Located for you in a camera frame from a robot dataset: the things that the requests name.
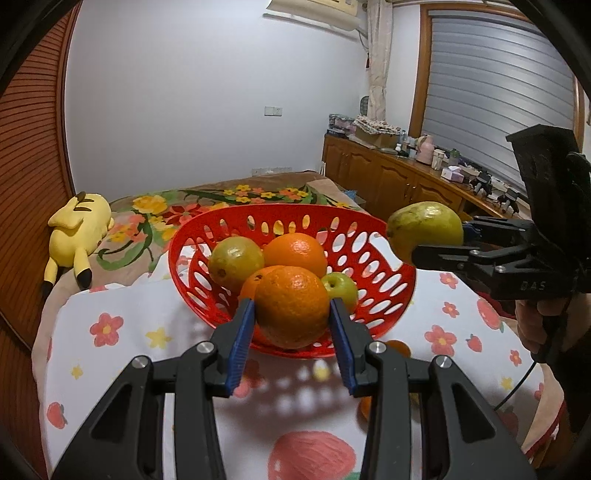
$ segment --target yellow plush toy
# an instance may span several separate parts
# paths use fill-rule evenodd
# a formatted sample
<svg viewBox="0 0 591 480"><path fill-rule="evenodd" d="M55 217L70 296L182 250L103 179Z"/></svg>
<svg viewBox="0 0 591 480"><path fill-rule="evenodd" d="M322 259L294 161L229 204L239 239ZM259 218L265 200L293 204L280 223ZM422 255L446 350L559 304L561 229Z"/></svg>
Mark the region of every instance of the yellow plush toy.
<svg viewBox="0 0 591 480"><path fill-rule="evenodd" d="M49 219L47 224L54 230L49 240L49 262L43 280L44 298L56 283L59 267L74 267L80 288L90 287L92 271L88 255L96 250L114 223L109 202L100 195L85 192L70 199Z"/></svg>

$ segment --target pink bottle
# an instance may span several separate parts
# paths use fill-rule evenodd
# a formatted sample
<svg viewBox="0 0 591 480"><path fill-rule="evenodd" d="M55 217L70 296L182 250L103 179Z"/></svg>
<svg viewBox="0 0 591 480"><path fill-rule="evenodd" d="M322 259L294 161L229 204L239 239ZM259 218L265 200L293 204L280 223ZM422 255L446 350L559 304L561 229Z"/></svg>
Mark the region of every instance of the pink bottle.
<svg viewBox="0 0 591 480"><path fill-rule="evenodd" d="M433 137L431 135L425 135L419 138L417 140L417 161L431 166L434 150L435 145L433 145Z"/></svg>

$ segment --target human hand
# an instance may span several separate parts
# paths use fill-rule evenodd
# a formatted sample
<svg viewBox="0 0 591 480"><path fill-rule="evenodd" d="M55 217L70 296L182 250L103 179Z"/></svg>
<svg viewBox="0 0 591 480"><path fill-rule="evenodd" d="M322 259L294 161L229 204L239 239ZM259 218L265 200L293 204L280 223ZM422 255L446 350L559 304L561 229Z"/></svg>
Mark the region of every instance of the human hand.
<svg viewBox="0 0 591 480"><path fill-rule="evenodd" d="M544 316L558 316L562 313L566 299L540 300L537 305L526 300L515 302L517 333L523 346L532 353L538 353L546 343L547 335L542 325ZM569 315L562 351L570 349L591 328L591 295L576 294L567 310Z"/></svg>

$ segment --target cabinet door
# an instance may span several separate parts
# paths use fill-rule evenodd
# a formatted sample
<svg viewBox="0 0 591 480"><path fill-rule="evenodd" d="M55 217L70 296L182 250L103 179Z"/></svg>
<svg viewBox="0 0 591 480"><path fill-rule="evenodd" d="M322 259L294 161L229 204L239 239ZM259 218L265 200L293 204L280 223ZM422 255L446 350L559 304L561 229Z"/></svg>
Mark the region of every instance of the cabinet door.
<svg viewBox="0 0 591 480"><path fill-rule="evenodd" d="M373 216L387 221L396 210L408 205L408 194L415 174L402 165L377 158L374 169L374 199L367 210Z"/></svg>
<svg viewBox="0 0 591 480"><path fill-rule="evenodd" d="M410 203L439 202L458 211L462 197L432 180L417 175L417 182L413 186Z"/></svg>
<svg viewBox="0 0 591 480"><path fill-rule="evenodd" d="M345 151L339 145L331 142L328 138L326 139L323 156L324 163L326 164L326 176L336 183L340 181L339 171L345 156Z"/></svg>
<svg viewBox="0 0 591 480"><path fill-rule="evenodd" d="M375 181L372 168L372 163L376 161L375 152L364 152L354 148L351 150L348 160L349 168L346 180L341 185L347 190L357 190L357 195L370 202L375 188L372 184Z"/></svg>

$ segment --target air conditioner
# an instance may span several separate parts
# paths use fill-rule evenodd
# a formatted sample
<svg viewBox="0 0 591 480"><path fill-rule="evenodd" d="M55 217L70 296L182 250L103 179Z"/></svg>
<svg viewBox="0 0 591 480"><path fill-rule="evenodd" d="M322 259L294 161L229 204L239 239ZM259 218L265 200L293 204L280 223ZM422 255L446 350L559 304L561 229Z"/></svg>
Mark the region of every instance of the air conditioner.
<svg viewBox="0 0 591 480"><path fill-rule="evenodd" d="M353 31L360 27L357 0L271 0L267 10L307 18Z"/></svg>

